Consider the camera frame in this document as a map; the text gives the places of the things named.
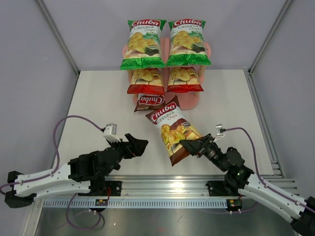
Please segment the brown Chuba chips bag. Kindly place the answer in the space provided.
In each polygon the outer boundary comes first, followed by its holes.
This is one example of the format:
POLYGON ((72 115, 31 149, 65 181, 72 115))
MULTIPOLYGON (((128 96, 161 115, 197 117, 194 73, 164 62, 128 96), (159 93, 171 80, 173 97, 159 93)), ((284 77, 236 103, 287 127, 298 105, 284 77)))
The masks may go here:
POLYGON ((180 144, 181 140, 190 141, 202 137, 185 117, 177 96, 146 117, 159 131, 172 166, 189 156, 189 152, 180 144))
POLYGON ((138 111, 155 111, 166 105, 163 95, 139 94, 134 112, 138 111))

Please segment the red Chuba chips bag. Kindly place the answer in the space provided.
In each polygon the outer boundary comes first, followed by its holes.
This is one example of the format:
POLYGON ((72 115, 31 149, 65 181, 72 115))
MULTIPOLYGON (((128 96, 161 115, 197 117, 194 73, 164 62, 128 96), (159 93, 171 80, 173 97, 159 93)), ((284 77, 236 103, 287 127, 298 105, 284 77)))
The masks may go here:
POLYGON ((187 93, 204 91, 198 72, 194 67, 172 67, 167 83, 167 92, 187 93))
POLYGON ((135 69, 127 94, 164 95, 161 71, 158 68, 135 69))

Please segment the green Chuba chips bag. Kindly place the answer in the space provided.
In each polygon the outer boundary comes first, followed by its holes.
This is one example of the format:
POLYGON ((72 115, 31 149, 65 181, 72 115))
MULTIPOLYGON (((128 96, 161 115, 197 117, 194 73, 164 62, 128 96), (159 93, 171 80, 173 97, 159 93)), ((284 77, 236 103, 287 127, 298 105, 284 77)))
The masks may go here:
POLYGON ((168 24, 170 50, 167 66, 211 65, 203 37, 205 21, 186 18, 168 24))
POLYGON ((161 19, 129 20, 129 38, 121 70, 163 68, 161 34, 166 21, 161 19))

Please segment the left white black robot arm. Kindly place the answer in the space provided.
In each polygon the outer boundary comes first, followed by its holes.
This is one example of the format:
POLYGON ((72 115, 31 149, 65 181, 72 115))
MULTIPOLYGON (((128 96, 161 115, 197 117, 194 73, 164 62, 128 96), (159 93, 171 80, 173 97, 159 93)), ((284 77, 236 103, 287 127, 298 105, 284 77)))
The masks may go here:
POLYGON ((5 193, 4 201, 10 208, 30 206, 34 201, 67 194, 80 196, 100 196, 106 194, 108 185, 105 178, 112 171, 118 171, 120 162, 141 156, 147 145, 147 140, 125 135, 126 141, 113 134, 103 135, 108 148, 81 154, 52 170, 24 175, 17 171, 8 173, 8 185, 11 190, 5 193))

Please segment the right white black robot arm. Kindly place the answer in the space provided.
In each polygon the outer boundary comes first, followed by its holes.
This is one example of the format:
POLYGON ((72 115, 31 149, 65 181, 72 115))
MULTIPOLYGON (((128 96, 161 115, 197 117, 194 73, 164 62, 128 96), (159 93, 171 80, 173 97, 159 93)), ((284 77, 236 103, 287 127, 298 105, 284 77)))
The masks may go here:
POLYGON ((193 156, 205 156, 225 173, 223 188, 227 194, 243 195, 257 201, 288 221, 302 236, 315 234, 314 197, 305 199, 273 185, 246 167, 236 148, 229 147, 223 153, 211 135, 197 140, 181 140, 180 144, 193 156))

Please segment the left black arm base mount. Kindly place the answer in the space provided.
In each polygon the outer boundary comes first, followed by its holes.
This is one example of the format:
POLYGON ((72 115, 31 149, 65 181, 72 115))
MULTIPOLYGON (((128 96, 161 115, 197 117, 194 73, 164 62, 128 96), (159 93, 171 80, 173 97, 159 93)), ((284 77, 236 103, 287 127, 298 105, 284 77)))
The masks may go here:
POLYGON ((113 196, 113 197, 119 197, 121 196, 122 191, 122 181, 118 180, 106 180, 105 181, 105 188, 104 189, 96 189, 91 190, 89 193, 79 193, 79 196, 113 196))

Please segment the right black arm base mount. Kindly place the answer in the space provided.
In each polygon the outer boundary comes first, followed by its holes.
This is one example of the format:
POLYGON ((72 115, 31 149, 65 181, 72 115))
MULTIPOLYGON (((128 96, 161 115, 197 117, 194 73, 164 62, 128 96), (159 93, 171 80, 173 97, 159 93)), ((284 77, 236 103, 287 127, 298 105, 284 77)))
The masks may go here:
POLYGON ((225 189, 222 180, 210 180, 206 183, 210 197, 229 197, 236 196, 225 189))

